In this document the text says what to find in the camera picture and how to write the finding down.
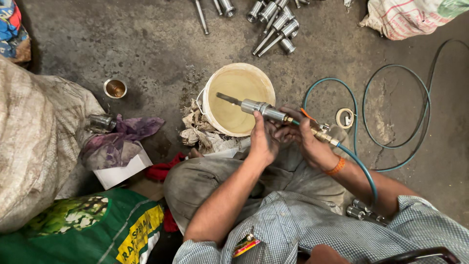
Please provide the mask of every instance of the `man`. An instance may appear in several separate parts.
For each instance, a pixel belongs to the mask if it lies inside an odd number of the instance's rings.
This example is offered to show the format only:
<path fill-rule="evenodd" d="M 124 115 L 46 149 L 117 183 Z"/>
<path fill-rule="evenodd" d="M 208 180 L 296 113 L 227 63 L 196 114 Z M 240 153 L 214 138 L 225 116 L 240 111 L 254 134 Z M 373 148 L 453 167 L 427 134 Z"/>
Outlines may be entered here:
<path fill-rule="evenodd" d="M 275 126 L 254 112 L 244 161 L 192 158 L 169 172 L 165 196 L 184 233 L 175 263 L 301 263 L 309 256 L 307 263 L 372 263 L 441 246 L 469 262 L 466 228 L 377 172 L 370 171 L 378 190 L 373 211 L 392 222 L 381 227 L 342 216 L 345 189 L 371 204 L 364 173 L 338 148 L 318 141 L 309 119 L 280 110 L 300 126 Z M 348 147 L 345 131 L 333 126 L 330 135 Z M 292 140 L 297 144 L 280 150 Z M 249 246 L 237 246 L 243 242 Z"/>

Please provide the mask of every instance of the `gray trousers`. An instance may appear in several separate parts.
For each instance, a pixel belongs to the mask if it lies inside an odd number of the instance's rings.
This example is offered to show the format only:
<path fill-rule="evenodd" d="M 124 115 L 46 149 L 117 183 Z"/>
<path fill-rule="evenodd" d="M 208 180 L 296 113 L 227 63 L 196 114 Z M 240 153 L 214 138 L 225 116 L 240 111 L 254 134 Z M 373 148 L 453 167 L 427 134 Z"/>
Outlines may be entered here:
<path fill-rule="evenodd" d="M 346 147 L 347 133 L 336 125 L 329 133 Z M 333 152 L 346 157 L 339 148 Z M 181 232 L 185 230 L 197 209 L 243 163 L 235 158 L 194 158 L 179 163 L 168 173 L 164 182 L 166 202 Z M 345 189 L 321 170 L 304 161 L 296 143 L 281 146 L 277 159 L 261 174 L 246 201 L 235 225 L 253 215 L 264 197 L 272 191 L 291 191 L 320 201 L 343 202 Z"/>

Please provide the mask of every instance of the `purple cloth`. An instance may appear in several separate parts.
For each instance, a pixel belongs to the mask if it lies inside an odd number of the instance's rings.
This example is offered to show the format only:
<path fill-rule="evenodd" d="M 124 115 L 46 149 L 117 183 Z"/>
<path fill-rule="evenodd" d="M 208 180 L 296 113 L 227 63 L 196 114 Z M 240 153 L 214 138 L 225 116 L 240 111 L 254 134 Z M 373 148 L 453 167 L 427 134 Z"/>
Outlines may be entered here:
<path fill-rule="evenodd" d="M 117 133 L 91 138 L 80 153 L 84 167 L 89 170 L 125 167 L 142 148 L 136 141 L 153 135 L 164 124 L 158 117 L 141 117 L 122 120 L 117 115 Z"/>

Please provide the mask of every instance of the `shirt sleeve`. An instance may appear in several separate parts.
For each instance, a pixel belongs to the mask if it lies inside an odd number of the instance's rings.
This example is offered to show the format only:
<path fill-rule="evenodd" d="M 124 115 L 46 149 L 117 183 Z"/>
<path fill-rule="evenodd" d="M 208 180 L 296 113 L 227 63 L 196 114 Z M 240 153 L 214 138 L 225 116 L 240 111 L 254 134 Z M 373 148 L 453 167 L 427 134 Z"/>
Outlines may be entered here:
<path fill-rule="evenodd" d="M 417 196 L 399 196 L 399 212 L 388 225 L 422 248 L 447 247 L 460 260 L 469 255 L 469 231 Z"/>
<path fill-rule="evenodd" d="M 187 240 L 178 249 L 173 260 L 174 264 L 216 264 L 220 263 L 220 251 L 213 241 L 194 242 Z"/>

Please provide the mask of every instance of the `concrete floor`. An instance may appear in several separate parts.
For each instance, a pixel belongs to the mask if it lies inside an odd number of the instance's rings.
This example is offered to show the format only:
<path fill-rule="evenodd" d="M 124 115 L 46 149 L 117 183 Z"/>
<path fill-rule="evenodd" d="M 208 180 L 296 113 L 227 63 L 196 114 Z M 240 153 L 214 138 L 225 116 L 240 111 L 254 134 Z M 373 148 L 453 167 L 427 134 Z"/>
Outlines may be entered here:
<path fill-rule="evenodd" d="M 427 80 L 433 56 L 446 39 L 469 43 L 469 12 L 428 36 L 403 41 L 381 38 L 357 23 L 367 13 L 356 0 L 350 13 L 341 1 L 312 1 L 292 10 L 301 24 L 290 56 L 275 47 L 262 58 L 251 55 L 263 28 L 245 14 L 252 0 L 233 0 L 238 13 L 219 18 L 213 3 L 203 0 L 210 35 L 205 36 L 189 0 L 17 0 L 33 38 L 31 71 L 58 75 L 91 90 L 104 109 L 124 117 L 159 116 L 163 128 L 143 144 L 154 163 L 169 161 L 187 150 L 178 131 L 179 109 L 195 98 L 213 72 L 223 65 L 246 62 L 272 81 L 277 104 L 300 106 L 305 90 L 316 80 L 337 77 L 348 83 L 362 102 L 365 83 L 383 65 L 403 64 Z M 428 138 L 406 166 L 385 173 L 421 193 L 442 212 L 469 227 L 469 119 L 467 104 L 469 52 L 447 47 L 436 69 L 432 121 Z M 108 78 L 129 85 L 123 99 L 107 98 Z M 400 69 L 385 70 L 371 88 L 367 114 L 371 132 L 382 143 L 405 141 L 416 127 L 423 105 L 422 88 Z M 308 111 L 333 123 L 338 109 L 352 108 L 347 90 L 338 83 L 319 85 Z M 358 152 L 371 168 L 405 160 L 416 142 L 399 150 L 374 145 L 359 119 Z"/>

